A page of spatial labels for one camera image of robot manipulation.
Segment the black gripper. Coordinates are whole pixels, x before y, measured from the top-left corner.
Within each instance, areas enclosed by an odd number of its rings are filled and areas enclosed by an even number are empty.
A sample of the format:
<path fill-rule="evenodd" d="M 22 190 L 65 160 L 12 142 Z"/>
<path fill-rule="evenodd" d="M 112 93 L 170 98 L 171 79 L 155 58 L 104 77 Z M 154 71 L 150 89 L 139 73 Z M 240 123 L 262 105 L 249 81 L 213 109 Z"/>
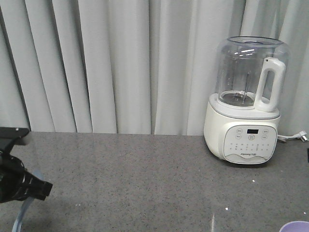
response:
<path fill-rule="evenodd" d="M 44 201 L 53 184 L 28 172 L 21 159 L 10 154 L 14 145 L 26 145 L 28 128 L 0 128 L 0 202 L 24 201 L 29 197 Z"/>

